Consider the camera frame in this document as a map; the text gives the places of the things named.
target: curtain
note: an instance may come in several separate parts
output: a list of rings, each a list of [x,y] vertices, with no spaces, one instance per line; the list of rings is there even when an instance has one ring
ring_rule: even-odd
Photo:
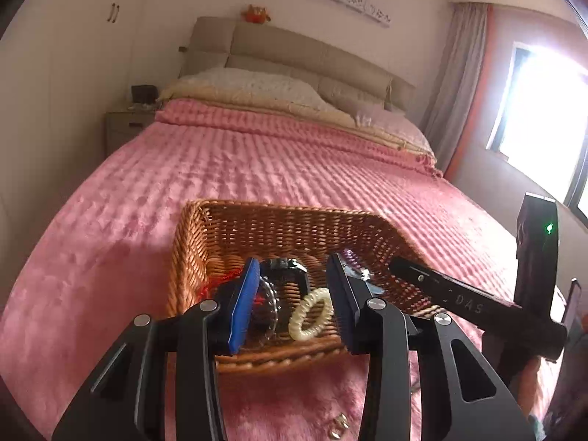
[[[480,115],[486,102],[486,95],[490,87],[490,73],[494,67],[494,54],[496,48],[496,21],[494,18],[494,5],[488,7],[488,22],[486,24],[486,48],[484,49],[484,59],[480,68],[480,76],[476,86],[476,93],[470,107],[470,113],[467,115],[466,125],[463,128],[462,135],[459,138],[458,147],[455,148],[449,167],[445,170],[443,177],[452,182],[463,163],[463,158],[468,147],[474,138],[474,132],[477,129]]]
[[[466,124],[486,44],[489,5],[458,3],[439,74],[423,118],[423,132],[445,171]]]

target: nightstand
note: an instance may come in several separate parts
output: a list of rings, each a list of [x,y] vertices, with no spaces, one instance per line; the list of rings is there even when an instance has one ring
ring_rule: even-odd
[[[105,116],[107,131],[107,156],[137,136],[155,118],[155,109],[143,110],[131,103],[121,103]]]

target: pearl hair tie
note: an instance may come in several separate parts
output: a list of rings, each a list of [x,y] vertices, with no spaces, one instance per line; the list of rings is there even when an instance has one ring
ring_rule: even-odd
[[[302,322],[304,322],[306,315],[320,300],[324,300],[325,302],[323,311],[320,312],[320,315],[313,326],[307,330],[302,330]],[[333,313],[333,302],[331,302],[330,299],[329,289],[317,288],[305,296],[302,302],[300,302],[300,305],[294,310],[294,313],[290,317],[290,322],[288,323],[288,332],[296,341],[310,340],[323,331],[325,325],[333,316]]]

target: gray curtain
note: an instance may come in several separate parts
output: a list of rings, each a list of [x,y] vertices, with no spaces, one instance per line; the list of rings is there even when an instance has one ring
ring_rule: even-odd
[[[455,4],[439,74],[423,118],[423,132],[445,171],[472,105],[486,44],[488,4]]]

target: window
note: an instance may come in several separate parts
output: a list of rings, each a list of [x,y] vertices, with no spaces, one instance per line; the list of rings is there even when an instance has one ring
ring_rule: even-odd
[[[544,49],[516,48],[490,148],[588,226],[588,77]]]

